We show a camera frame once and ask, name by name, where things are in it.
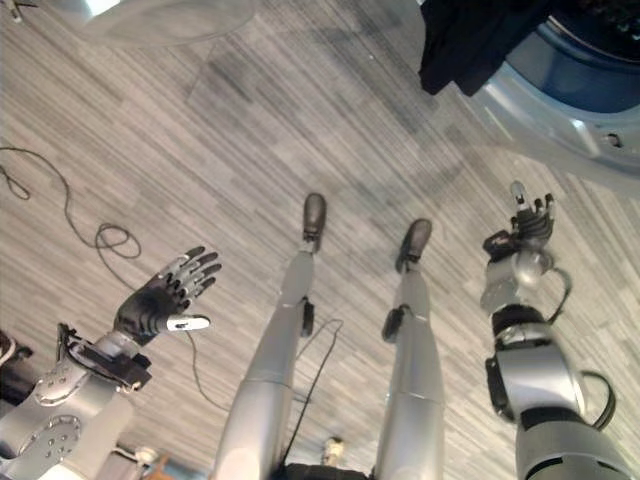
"robot leg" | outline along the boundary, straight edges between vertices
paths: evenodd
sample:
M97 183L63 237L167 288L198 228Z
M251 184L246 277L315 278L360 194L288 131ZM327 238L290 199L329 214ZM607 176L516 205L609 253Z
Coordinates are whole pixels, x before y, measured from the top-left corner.
M316 222L308 218L310 199L316 201L317 215L311 215ZM324 199L312 194L305 203L305 244L289 265L276 310L236 393L216 455L214 480L265 480L282 460L298 339L311 333L307 294L324 224L324 211L318 209L326 210ZM315 234L309 233L309 224L317 227Z
M407 237L415 235L416 223ZM385 341L396 344L396 358L378 446L376 480L442 478L444 388L429 325L427 285L417 264L422 249L418 250L398 264L402 281L383 330ZM406 253L401 250L401 257Z

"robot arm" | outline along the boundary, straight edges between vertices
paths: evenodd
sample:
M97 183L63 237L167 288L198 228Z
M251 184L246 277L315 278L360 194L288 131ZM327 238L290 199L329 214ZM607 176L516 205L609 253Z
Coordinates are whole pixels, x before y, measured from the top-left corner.
M119 308L112 331L95 344L59 326L56 366L0 419L0 478L40 478L74 450L117 391L138 390L149 381L151 362L139 353L144 345L164 331L209 326L207 317L184 313L221 268L218 255L204 250L181 255L134 292Z
M629 480L613 443L585 423L582 373L564 353L551 324L533 305L533 293L553 266L544 246L553 229L553 198L529 205L521 183L512 185L513 231L485 241L491 260L481 305L490 315L494 356L486 361L496 413L518 426L520 480Z

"black cable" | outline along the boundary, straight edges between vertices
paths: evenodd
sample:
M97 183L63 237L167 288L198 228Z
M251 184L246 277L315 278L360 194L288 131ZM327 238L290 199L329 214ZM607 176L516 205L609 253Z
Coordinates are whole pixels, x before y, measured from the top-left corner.
M102 250L108 250L112 252L114 255L116 255L117 257L123 258L125 260L136 259L142 254L142 246L140 245L140 242L138 241L136 236L133 233L131 233L129 230L127 230L125 227L122 227L114 223L105 222L105 223L101 223L98 229L96 230L96 233L93 238L93 242L85 239L80 233L80 231L78 230L78 227L76 227L76 224L74 223L73 218L71 217L72 190L71 190L71 187L69 186L69 182L67 181L66 177L60 172L60 170L58 170L56 166L53 165L53 163L51 163L45 157L43 157L39 153L36 153L32 150L28 150L26 148L18 148L18 147L0 147L0 152L4 152L4 151L23 153L27 155L26 158L29 158L31 160L37 159L56 175L56 177L58 178L58 180L60 180L60 183L62 184L62 187L64 189L64 207L63 207L64 218L67 221L67 224L73 231L76 238L80 240L80 242L85 247L91 248L98 253L98 256L100 257L100 261L104 264L107 270L109 270L111 274L116 279L118 279L118 281L120 281L120 283L122 283L124 286L126 286L130 290L136 290L132 285L127 283L120 275L118 275L113 270L113 268L111 268L111 266L108 264L108 262L106 261L102 253ZM24 185L22 185L16 179L11 177L5 170L4 166L0 166L0 175L2 175L5 178L7 182L7 186L9 187L9 190L11 191L11 193L13 193L15 197L25 201L31 199L31 192ZM110 241L105 237L105 233L107 232L121 234L122 238L117 241ZM124 253L118 250L118 247L126 245L129 242L133 243L135 247L134 253Z
M594 372L592 370L583 370L580 373L582 373L583 377L597 378L607 386L607 404L602 409L602 413L600 414L600 416L591 425L597 430L604 430L604 428L609 425L609 422L613 420L613 416L616 413L616 392L613 390L613 386L611 386L611 382L609 382L609 379L601 373Z
M547 323L553 325L558 317L562 315L564 304L569 299L569 295L571 295L571 291L573 290L573 281L571 280L571 275L569 274L569 272L563 270L562 268L553 267L551 271L557 273L558 276L560 276L560 278L562 279L562 283L564 284L564 294L562 295L562 300L560 300L558 308L556 308L555 312L553 312L547 320Z
M325 364L327 363L327 360L329 360L329 356L331 356L331 352L333 351L334 347L336 346L336 342L338 341L338 333L340 332L340 329L344 326L344 321L339 320L339 319L332 319L329 320L327 322L325 322L324 324L322 324L322 326L320 326L320 328L318 329L318 331L316 332L316 334L311 337L309 339L309 341L305 344L305 346L301 349L300 353L298 354L298 357L300 357L300 355L302 354L302 352L304 352L304 350L311 344L311 342L313 340L315 340L315 338L317 337L317 335L322 331L322 329L324 329L324 327L326 327L327 325L329 325L330 323L339 323L340 325L338 326L338 328L336 328L333 332L333 340L331 341L331 346L329 346L329 349L327 350L327 353L325 353L324 358L322 359L322 362L320 363L320 367L318 368L318 371L316 372L316 376L313 379L313 382L311 383L311 387L309 388L309 392L307 393L307 398L304 401L304 405L302 406L302 410L300 411L300 415L298 416L298 421L296 422L296 426L293 429L293 434L291 435L291 440L289 440L289 445L287 445L287 449L284 452L284 455L282 457L282 461L280 462L280 468L284 468L284 464L287 460L287 456L289 455L289 451L291 451L291 447L293 446L293 442L296 439L296 436L298 435L298 430L300 429L300 424L302 423L302 419L304 418L304 414L307 411L307 407L309 406L309 402L311 401L311 395L313 395L313 390L316 388L316 384L318 383L318 379L320 378L320 375L322 374L322 370L324 369Z
M211 398L209 398L209 395L207 395L204 390L202 389L202 385L200 384L200 375L198 374L198 364L197 364L197 360L198 360L198 349L196 348L196 342L193 339L193 337L191 336L190 332L184 332L187 334L187 338L189 339L189 341L191 342L191 350L193 352L193 360L191 362L191 370L193 371L193 379L196 382L196 387L198 388L198 391L200 392L200 395L202 395L202 397L209 402L211 405L213 405L214 407L229 413L229 409L226 407L223 407L222 405L218 404L217 402L215 402L214 400L211 400Z

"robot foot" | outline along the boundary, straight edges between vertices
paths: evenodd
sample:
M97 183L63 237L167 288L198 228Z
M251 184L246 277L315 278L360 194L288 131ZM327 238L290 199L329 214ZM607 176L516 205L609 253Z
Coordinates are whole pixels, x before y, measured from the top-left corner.
M429 237L431 237L431 222L424 218L414 221L407 230L400 252L396 259L396 270L398 273L403 272L403 266L407 262L417 263L422 256L424 247L427 246Z
M313 253L320 251L320 241L327 219L327 202L319 193L310 193L304 201L302 239L313 243Z

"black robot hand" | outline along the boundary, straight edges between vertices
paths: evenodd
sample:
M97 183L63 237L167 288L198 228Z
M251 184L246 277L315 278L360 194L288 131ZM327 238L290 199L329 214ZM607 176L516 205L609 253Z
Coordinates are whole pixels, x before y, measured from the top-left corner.
M207 317L186 315L194 299L216 281L222 268L216 252L196 247L176 258L134 292L118 309L114 329L146 345L158 333L194 330L210 325Z

